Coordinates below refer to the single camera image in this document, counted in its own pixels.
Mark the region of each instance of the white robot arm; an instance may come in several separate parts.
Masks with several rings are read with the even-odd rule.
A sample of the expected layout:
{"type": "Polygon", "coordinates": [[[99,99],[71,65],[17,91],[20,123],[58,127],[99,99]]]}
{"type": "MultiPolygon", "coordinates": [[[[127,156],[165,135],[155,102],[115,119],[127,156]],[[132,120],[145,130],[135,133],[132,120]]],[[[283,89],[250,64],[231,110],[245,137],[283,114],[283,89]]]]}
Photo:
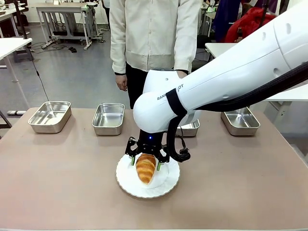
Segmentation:
{"type": "Polygon", "coordinates": [[[198,118],[197,109],[215,111],[215,102],[246,96],[241,99],[245,104],[255,95],[252,101],[257,103],[265,99],[263,96],[270,97],[307,79],[294,76],[308,61],[307,9],[308,1],[301,2],[183,79],[172,71],[150,71],[143,95],[134,106],[138,127],[148,133],[167,131],[179,113],[186,112],[180,125],[188,124],[198,118]],[[266,93],[260,96],[255,89],[266,93]]]}

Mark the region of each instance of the white jacket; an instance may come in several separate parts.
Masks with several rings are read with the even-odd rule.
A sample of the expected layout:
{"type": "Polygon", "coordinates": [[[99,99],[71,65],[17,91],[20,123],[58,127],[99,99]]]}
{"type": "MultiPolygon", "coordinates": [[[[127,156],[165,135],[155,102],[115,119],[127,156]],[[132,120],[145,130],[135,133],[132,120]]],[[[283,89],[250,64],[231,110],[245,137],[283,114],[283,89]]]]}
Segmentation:
{"type": "Polygon", "coordinates": [[[191,71],[200,0],[111,0],[114,72],[134,68],[191,71]]]}

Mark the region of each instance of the red jacket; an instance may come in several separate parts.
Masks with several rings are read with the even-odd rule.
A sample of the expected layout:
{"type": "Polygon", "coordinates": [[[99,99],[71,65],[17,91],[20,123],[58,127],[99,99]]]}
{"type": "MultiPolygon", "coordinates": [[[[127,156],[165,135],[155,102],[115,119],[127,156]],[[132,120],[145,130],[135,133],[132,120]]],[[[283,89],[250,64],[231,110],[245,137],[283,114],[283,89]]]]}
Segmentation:
{"type": "MultiPolygon", "coordinates": [[[[261,23],[262,13],[263,9],[261,8],[251,8],[241,19],[237,20],[229,28],[225,42],[235,42],[239,38],[237,33],[238,28],[242,29],[243,38],[255,32],[261,23]]],[[[275,15],[266,14],[263,25],[273,20],[275,17],[275,15]]]]}

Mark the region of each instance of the plate rim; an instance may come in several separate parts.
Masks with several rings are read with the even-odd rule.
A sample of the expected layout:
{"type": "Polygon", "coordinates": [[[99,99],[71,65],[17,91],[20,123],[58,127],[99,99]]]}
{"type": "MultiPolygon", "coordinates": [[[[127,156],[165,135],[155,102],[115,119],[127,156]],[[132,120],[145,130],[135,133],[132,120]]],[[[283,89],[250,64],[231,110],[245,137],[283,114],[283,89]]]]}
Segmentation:
{"type": "MultiPolygon", "coordinates": [[[[121,160],[125,155],[127,155],[127,154],[124,154],[124,155],[119,159],[118,163],[116,164],[115,172],[116,172],[116,170],[117,170],[117,166],[119,165],[120,160],[121,160]]],[[[173,187],[172,187],[169,191],[165,192],[164,194],[158,195],[158,196],[143,197],[143,196],[137,196],[137,195],[135,195],[135,194],[132,194],[132,193],[128,192],[126,189],[124,189],[124,188],[122,187],[122,185],[121,185],[120,182],[119,182],[119,179],[117,178],[117,174],[116,174],[116,173],[115,173],[115,178],[116,178],[116,181],[117,181],[118,185],[121,187],[121,189],[124,190],[126,193],[132,195],[132,196],[135,196],[135,197],[138,197],[138,198],[143,198],[143,199],[157,198],[157,197],[161,197],[161,196],[166,195],[166,194],[169,193],[171,190],[173,190],[175,186],[177,186],[177,184],[178,184],[178,182],[179,182],[179,180],[180,180],[180,176],[181,176],[181,170],[180,170],[179,163],[177,162],[177,164],[178,164],[178,167],[179,167],[179,177],[178,177],[178,179],[177,179],[177,182],[173,185],[173,187]]]]}

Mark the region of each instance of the sleeve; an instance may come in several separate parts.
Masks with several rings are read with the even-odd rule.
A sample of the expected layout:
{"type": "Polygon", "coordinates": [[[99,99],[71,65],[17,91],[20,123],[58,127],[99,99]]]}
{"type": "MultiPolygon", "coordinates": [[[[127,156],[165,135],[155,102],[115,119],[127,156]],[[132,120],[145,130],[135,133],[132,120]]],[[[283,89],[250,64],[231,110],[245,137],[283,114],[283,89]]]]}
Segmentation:
{"type": "Polygon", "coordinates": [[[198,14],[200,0],[180,0],[176,40],[174,47],[174,69],[191,72],[197,49],[198,14]]]}
{"type": "Polygon", "coordinates": [[[125,59],[125,0],[110,1],[110,32],[111,48],[110,58],[113,61],[114,72],[124,74],[126,67],[125,59]]]}

